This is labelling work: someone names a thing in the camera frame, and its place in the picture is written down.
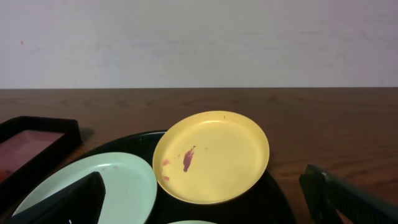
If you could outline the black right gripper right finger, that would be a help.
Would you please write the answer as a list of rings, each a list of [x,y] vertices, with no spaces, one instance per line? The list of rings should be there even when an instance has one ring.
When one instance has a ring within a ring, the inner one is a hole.
[[[299,177],[310,216],[315,223],[397,224],[397,207],[315,166]]]

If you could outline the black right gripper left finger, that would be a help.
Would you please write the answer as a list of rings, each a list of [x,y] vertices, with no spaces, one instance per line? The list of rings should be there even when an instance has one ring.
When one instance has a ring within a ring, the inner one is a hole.
[[[97,224],[105,195],[101,174],[92,172],[13,215],[6,224]]]

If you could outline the light green plate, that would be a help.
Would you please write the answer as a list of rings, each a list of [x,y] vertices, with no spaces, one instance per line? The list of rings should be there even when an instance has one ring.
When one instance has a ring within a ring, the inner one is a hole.
[[[106,189],[99,224],[145,223],[157,194],[152,167],[124,152],[89,156],[60,169],[39,184],[18,206],[15,215],[62,190],[82,177],[99,172]]]
[[[216,223],[203,221],[203,220],[182,220],[168,224],[216,224]]]

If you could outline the yellow plate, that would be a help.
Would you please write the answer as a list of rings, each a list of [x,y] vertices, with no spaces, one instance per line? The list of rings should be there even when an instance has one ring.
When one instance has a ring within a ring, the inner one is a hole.
[[[152,168],[172,197],[212,205],[247,192],[265,173],[269,157],[267,136],[253,120],[230,111],[206,111],[165,132]]]

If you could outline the round black tray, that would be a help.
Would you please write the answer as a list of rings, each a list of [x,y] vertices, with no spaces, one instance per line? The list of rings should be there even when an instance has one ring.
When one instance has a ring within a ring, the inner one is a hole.
[[[152,163],[157,143],[164,130],[125,136],[99,146],[79,159],[106,152],[126,152]],[[213,223],[295,223],[288,201],[276,181],[265,172],[243,195],[215,205],[183,202],[158,188],[155,205],[148,223],[172,223],[202,220]]]

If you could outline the black rectangular water tray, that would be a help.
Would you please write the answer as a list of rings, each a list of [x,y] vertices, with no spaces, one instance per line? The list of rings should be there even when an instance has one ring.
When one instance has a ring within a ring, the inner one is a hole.
[[[1,123],[1,213],[81,144],[74,119],[19,116]]]

